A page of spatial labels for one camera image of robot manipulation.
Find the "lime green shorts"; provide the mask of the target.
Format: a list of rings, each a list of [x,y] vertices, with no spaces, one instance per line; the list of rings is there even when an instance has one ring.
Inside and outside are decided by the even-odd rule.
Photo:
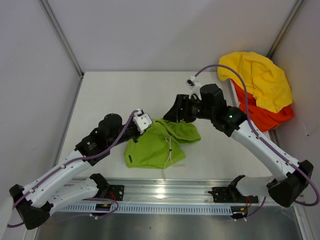
[[[201,136],[192,123],[154,119],[137,140],[127,142],[124,159],[128,168],[164,170],[186,157],[180,145],[199,142]]]

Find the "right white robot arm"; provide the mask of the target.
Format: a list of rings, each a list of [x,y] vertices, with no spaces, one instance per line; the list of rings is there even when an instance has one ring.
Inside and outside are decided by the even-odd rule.
[[[228,185],[228,196],[239,202],[248,196],[271,197],[288,208],[309,185],[314,166],[299,161],[269,140],[238,107],[229,106],[216,84],[206,84],[198,94],[178,94],[163,116],[173,123],[209,120],[226,136],[248,149],[271,172],[267,177],[239,175]]]

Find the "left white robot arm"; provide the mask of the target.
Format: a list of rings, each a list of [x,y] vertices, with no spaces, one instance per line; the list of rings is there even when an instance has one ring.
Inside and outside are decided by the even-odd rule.
[[[141,109],[134,110],[126,123],[118,114],[107,114],[64,161],[28,185],[11,187],[9,193],[21,225],[27,230],[38,228],[58,210],[81,200],[116,203],[116,195],[100,173],[71,186],[67,183],[106,158],[113,147],[129,140],[136,142],[152,124]]]

